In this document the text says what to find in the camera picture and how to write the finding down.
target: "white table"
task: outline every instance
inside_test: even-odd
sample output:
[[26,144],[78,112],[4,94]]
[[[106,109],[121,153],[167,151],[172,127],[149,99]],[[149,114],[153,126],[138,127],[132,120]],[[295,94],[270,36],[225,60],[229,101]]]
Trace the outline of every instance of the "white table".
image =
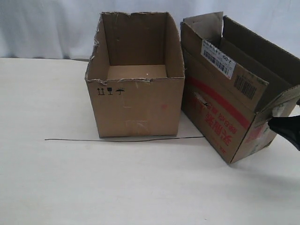
[[[0,59],[1,225],[300,224],[300,152],[279,136],[232,166],[203,138],[45,141],[98,139],[86,66]],[[178,136],[199,135],[182,114]]]

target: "white backdrop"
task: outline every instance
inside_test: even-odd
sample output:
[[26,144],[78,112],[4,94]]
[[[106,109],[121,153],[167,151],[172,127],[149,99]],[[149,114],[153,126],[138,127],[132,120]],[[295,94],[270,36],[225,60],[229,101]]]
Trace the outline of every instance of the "white backdrop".
[[88,59],[101,11],[224,11],[300,57],[299,0],[0,0],[0,57]]

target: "black wire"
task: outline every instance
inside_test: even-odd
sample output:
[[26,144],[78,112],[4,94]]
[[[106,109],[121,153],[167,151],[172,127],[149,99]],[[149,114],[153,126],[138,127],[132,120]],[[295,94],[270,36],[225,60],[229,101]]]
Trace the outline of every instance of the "black wire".
[[135,143],[135,142],[152,142],[161,140],[177,140],[177,139],[192,139],[192,138],[204,138],[204,136],[196,137],[169,137],[169,138],[155,138],[148,140],[137,140],[137,141],[109,141],[109,140],[86,140],[86,139],[61,139],[61,138],[48,138],[45,141],[74,141],[74,142],[117,142],[117,143]]

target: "fragile symbol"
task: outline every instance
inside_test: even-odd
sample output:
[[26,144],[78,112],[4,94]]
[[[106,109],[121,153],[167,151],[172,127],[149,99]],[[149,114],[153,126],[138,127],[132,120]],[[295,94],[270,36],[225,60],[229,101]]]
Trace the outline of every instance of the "fragile symbol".
[[103,88],[101,88],[101,89],[98,88],[97,90],[98,90],[98,95],[105,95],[105,94],[104,94],[104,89],[103,89]]
[[119,95],[121,95],[121,92],[123,92],[123,91],[125,91],[125,90],[124,90],[124,88],[119,88],[119,89],[116,90],[116,92],[117,92],[117,91],[119,92]]
[[107,88],[107,91],[109,92],[108,95],[113,95],[113,94],[112,94],[113,88]]

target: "torn cardboard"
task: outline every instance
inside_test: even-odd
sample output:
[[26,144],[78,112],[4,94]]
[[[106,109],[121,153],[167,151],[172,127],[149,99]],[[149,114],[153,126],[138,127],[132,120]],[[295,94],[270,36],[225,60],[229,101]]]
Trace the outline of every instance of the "torn cardboard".
[[223,12],[184,19],[181,45],[182,109],[221,157],[234,163],[270,145],[268,120],[300,98],[300,60]]
[[176,135],[184,87],[169,13],[102,13],[85,75],[100,137]]

